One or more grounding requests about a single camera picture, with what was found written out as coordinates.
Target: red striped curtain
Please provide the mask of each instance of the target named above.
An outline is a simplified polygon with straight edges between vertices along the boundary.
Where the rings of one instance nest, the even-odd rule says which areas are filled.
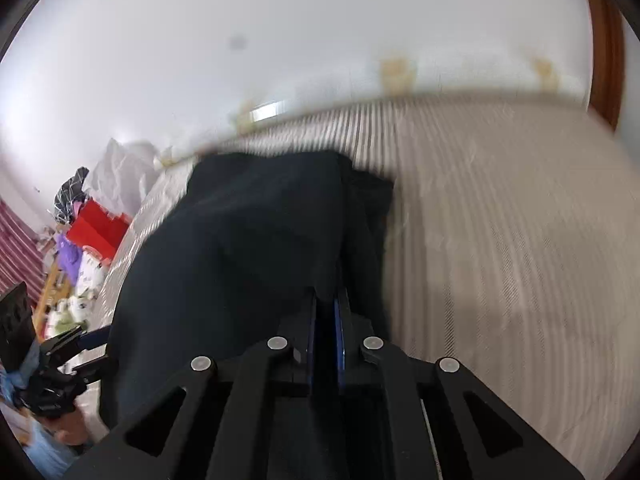
[[[44,272],[36,240],[36,234],[0,200],[0,295],[15,283],[26,282],[30,300],[38,302]]]

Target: white plastic bag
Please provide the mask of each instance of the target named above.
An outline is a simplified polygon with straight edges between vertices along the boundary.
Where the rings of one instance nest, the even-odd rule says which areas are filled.
[[[109,267],[101,264],[98,258],[87,251],[82,253],[78,282],[76,283],[76,296],[85,296],[90,290],[100,292],[107,272],[109,272]]]
[[[133,218],[160,175],[154,168],[157,155],[149,142],[123,145],[111,139],[82,190],[112,214]]]

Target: dark fabric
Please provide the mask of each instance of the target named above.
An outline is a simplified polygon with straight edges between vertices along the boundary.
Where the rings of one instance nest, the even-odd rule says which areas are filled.
[[[314,290],[330,302],[337,268],[354,312],[388,335],[381,298],[385,216],[393,184],[334,152],[211,155],[151,235],[122,286],[103,380],[109,426],[198,355],[239,355],[276,333]]]
[[[53,209],[56,222],[71,224],[74,221],[74,202],[84,202],[86,195],[82,192],[82,184],[89,174],[87,168],[78,168],[74,176],[67,180],[56,194]]]

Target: metal screw head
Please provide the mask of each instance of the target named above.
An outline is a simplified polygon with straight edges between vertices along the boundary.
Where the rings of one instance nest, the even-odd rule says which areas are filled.
[[[449,372],[452,374],[453,372],[460,370],[460,363],[453,357],[443,357],[440,359],[440,369],[443,372]]]
[[[277,335],[267,341],[267,346],[271,350],[282,350],[287,345],[287,340]]]
[[[211,359],[208,357],[201,355],[199,357],[195,357],[191,361],[191,369],[196,372],[203,372],[207,368],[211,366]]]
[[[364,348],[369,350],[380,350],[384,342],[379,337],[371,335],[365,338],[362,344],[364,345]]]

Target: mattress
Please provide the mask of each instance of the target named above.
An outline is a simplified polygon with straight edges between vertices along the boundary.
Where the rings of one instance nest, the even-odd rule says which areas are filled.
[[[396,181],[383,269],[393,342],[424,360],[455,356],[585,478],[604,478],[640,429],[640,180],[610,131],[567,105],[425,97],[223,145],[322,149]],[[146,198],[92,327],[110,323],[130,263],[193,165],[167,170]],[[92,424],[98,393],[82,397]]]

